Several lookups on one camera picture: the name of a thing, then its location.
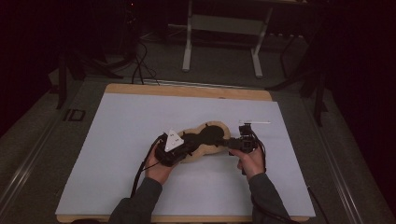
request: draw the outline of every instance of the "floor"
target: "floor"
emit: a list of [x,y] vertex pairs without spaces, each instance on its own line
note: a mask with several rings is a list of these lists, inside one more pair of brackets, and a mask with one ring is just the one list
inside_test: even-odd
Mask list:
[[[146,84],[201,85],[229,88],[264,89],[285,80],[279,54],[287,43],[281,36],[268,36],[260,52],[264,78],[254,77],[249,49],[243,46],[222,45],[209,47],[205,33],[194,34],[191,70],[181,71],[184,46],[180,39],[183,29],[170,33],[163,42],[153,34],[141,39],[139,56],[147,56],[142,64]],[[285,55],[287,70],[291,71],[304,54],[306,44],[302,39]],[[108,55],[110,61],[120,56]],[[68,99],[62,109],[56,110],[57,95],[45,94],[0,139],[0,190],[8,192],[8,186],[32,151],[37,151],[35,162],[22,178],[22,188],[14,190],[1,216],[2,223],[57,223],[54,211],[62,195],[64,185],[78,158],[78,153],[90,129],[97,106],[108,83],[130,83],[135,63],[114,72],[123,79],[110,79],[87,68],[84,81],[68,77]],[[56,83],[57,71],[51,74]],[[314,95],[301,98],[298,90],[302,83],[293,84],[282,91],[271,91],[279,103],[287,125],[290,140],[306,184],[315,192],[312,197],[317,216],[305,223],[395,223],[384,198],[371,176],[359,148],[340,111],[326,91],[322,113],[323,126],[319,127],[312,116]],[[81,122],[64,120],[67,109],[87,112]]]

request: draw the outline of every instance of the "sleeve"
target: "sleeve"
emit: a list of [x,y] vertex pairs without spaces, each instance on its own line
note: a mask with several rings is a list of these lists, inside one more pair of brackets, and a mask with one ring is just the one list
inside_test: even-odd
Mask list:
[[[276,214],[280,217],[290,218],[282,200],[268,175],[265,173],[254,175],[248,181],[252,194],[252,199],[257,205],[266,211]],[[283,223],[273,217],[261,212],[255,206],[253,207],[253,223],[254,224],[277,224]]]
[[163,186],[145,177],[134,197],[120,201],[110,216],[108,224],[149,224],[151,213],[160,198]]

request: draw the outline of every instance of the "hand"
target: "hand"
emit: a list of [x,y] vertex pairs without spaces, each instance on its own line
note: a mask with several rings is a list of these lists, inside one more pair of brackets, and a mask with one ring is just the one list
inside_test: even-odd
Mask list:
[[238,169],[245,170],[247,181],[254,175],[264,173],[264,161],[262,159],[262,149],[256,148],[250,153],[244,153],[237,149],[231,149],[230,152],[239,158]]
[[176,164],[172,167],[160,164],[157,158],[155,158],[155,150],[157,149],[157,146],[158,145],[155,145],[151,150],[151,153],[148,155],[148,160],[146,161],[145,167],[149,168],[146,170],[145,175],[146,177],[154,179],[163,185],[171,174],[173,168],[175,168]]

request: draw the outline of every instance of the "dark background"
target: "dark background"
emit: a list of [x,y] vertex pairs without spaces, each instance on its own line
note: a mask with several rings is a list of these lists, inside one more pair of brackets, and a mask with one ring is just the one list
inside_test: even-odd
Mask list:
[[[50,0],[0,3],[0,136],[51,88],[48,73],[58,67],[61,36],[67,40],[67,47],[77,47],[91,57],[101,58],[105,52],[122,54],[120,40],[104,35],[120,32],[117,27],[123,25],[124,14],[118,5],[122,1],[110,3],[112,1],[102,1],[102,5],[92,5],[90,1],[67,1],[66,4]],[[326,86],[332,91],[390,209],[396,214],[393,196],[396,187],[393,141],[396,7],[392,1],[339,5],[348,8],[334,13],[325,23],[321,36],[308,51],[311,57],[318,59],[310,61],[308,66],[326,62],[329,71]],[[164,27],[168,23],[186,22],[187,1],[149,0],[140,6],[140,20],[159,35],[166,35]],[[95,18],[87,13],[92,8],[97,15],[104,16]],[[274,33],[281,32],[279,27],[287,26],[292,16],[289,9],[283,9],[287,13],[281,10],[270,24]],[[114,30],[101,30],[97,24],[102,22],[113,22]]]

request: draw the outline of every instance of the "person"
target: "person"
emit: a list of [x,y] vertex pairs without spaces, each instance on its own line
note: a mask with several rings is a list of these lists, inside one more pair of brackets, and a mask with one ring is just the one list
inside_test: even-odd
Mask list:
[[[176,165],[167,167],[160,164],[154,156],[155,149],[156,147],[148,155],[145,167],[149,168],[145,171],[145,177],[134,197],[120,201],[110,216],[109,224],[151,223],[151,213],[160,198],[163,184],[176,167]],[[255,203],[252,211],[253,223],[283,223],[272,216],[275,214],[277,217],[289,218],[275,186],[264,172],[262,151],[256,149],[246,154],[240,150],[231,149],[230,152],[239,158],[237,168],[244,169],[247,176],[252,201]]]

